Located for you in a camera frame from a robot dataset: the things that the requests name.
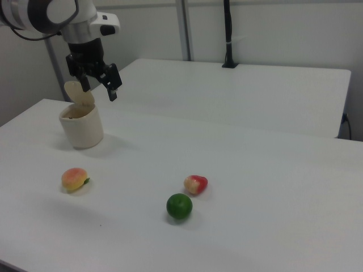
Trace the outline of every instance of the white table in background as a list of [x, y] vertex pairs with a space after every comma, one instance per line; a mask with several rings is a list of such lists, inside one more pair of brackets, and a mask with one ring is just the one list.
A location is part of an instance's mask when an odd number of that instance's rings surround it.
[[120, 71], [112, 109], [281, 132], [338, 136], [351, 72], [336, 69], [139, 59]]
[[[74, 150], [43, 100], [0, 127], [0, 259], [32, 272], [361, 272], [363, 143], [99, 108]], [[71, 167], [91, 181], [62, 192]], [[188, 220], [166, 214], [204, 175]]]

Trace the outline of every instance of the cup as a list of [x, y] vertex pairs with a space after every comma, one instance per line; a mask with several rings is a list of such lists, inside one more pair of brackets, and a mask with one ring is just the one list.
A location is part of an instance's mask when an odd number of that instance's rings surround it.
[[103, 128], [96, 105], [69, 105], [59, 115], [64, 132], [74, 148], [90, 148], [103, 139]]

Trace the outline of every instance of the red strawberry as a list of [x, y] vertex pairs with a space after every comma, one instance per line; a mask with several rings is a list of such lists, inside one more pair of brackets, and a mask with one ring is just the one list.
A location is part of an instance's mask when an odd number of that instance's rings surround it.
[[192, 175], [184, 180], [184, 187], [191, 194], [200, 194], [206, 188], [208, 180], [205, 177]]

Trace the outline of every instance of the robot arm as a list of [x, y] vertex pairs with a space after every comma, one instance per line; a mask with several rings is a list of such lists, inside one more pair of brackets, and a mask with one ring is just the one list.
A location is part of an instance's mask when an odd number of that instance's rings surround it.
[[116, 15], [97, 12], [92, 0], [0, 0], [1, 24], [13, 31], [51, 35], [60, 31], [70, 49], [66, 57], [70, 75], [85, 92], [90, 89], [87, 76], [94, 77], [106, 87], [110, 101], [117, 98], [122, 81], [116, 65], [104, 63], [100, 39], [120, 31]]

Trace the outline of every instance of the beige cup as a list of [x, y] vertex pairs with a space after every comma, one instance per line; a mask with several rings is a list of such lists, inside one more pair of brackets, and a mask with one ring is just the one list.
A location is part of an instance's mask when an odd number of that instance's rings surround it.
[[103, 138], [103, 128], [91, 91], [84, 92], [79, 82], [64, 84], [69, 97], [75, 102], [59, 115], [64, 132], [75, 148], [89, 148]]
[[59, 116], [64, 132], [75, 148], [89, 148], [103, 138], [103, 128], [98, 109], [93, 106], [72, 104]]

